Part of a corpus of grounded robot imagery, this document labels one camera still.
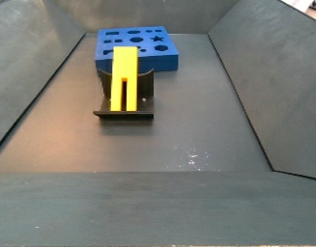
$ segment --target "blue foam block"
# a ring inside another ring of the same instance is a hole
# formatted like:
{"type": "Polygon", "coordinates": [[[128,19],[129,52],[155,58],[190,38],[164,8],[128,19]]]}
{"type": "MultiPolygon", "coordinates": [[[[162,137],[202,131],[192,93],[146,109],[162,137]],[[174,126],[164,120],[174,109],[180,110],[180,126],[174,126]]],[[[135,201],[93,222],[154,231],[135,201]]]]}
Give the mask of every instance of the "blue foam block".
{"type": "Polygon", "coordinates": [[[113,46],[138,46],[139,72],[178,68],[178,51],[162,26],[100,29],[95,47],[95,67],[112,71],[113,46]]]}

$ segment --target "circular hole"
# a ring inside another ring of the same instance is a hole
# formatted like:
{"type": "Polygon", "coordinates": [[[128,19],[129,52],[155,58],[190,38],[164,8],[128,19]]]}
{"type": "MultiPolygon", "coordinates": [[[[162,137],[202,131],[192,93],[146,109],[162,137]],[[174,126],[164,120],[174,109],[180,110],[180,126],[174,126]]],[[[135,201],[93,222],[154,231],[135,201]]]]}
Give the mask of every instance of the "circular hole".
{"type": "Polygon", "coordinates": [[[167,46],[166,45],[156,45],[154,47],[154,49],[158,50],[158,51],[164,51],[164,50],[167,50],[167,46]]]}
{"type": "Polygon", "coordinates": [[[129,39],[131,42],[140,42],[143,39],[140,37],[134,37],[129,39]]]}
{"type": "Polygon", "coordinates": [[[127,33],[128,33],[129,35],[135,35],[135,34],[139,34],[140,31],[138,31],[138,30],[131,30],[131,31],[127,31],[127,33]]]}

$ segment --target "yellow rectangular block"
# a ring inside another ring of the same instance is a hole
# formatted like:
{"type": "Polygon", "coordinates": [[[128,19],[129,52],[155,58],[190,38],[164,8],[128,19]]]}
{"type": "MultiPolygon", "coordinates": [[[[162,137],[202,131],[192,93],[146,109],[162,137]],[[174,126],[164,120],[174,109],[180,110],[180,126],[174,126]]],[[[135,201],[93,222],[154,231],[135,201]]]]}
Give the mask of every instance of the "yellow rectangular block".
{"type": "Polygon", "coordinates": [[[111,111],[121,111],[125,83],[125,111],[136,111],[138,47],[113,47],[111,79],[111,111]]]}

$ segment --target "dark gray surface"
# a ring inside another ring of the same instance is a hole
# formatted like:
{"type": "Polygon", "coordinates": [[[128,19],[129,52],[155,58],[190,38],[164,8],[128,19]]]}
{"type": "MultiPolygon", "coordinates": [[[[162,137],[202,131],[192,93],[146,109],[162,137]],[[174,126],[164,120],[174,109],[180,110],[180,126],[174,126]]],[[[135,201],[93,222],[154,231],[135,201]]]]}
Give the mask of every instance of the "dark gray surface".
{"type": "Polygon", "coordinates": [[[206,35],[171,35],[178,71],[155,73],[155,119],[101,122],[87,36],[0,148],[0,172],[269,171],[206,35]]]}
{"type": "Polygon", "coordinates": [[[56,0],[89,33],[127,26],[164,26],[171,34],[206,34],[237,0],[56,0]]]}
{"type": "Polygon", "coordinates": [[[52,1],[0,2],[0,140],[83,34],[52,1]]]}
{"type": "Polygon", "coordinates": [[[316,21],[241,0],[209,36],[273,169],[316,178],[316,21]]]}
{"type": "Polygon", "coordinates": [[[0,245],[316,245],[316,181],[274,173],[0,174],[0,245]]]}

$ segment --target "black holder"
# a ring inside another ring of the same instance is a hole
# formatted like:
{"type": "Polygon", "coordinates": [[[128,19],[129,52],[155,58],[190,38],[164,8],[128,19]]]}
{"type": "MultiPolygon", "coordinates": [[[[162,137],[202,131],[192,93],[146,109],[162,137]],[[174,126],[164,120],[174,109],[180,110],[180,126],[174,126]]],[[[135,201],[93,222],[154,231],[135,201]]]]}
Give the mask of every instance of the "black holder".
{"type": "Polygon", "coordinates": [[[136,111],[124,110],[125,85],[123,84],[123,105],[121,111],[111,111],[111,77],[112,74],[97,70],[103,88],[103,99],[100,110],[92,114],[105,120],[151,120],[154,118],[154,70],[138,74],[136,89],[136,111]]]}

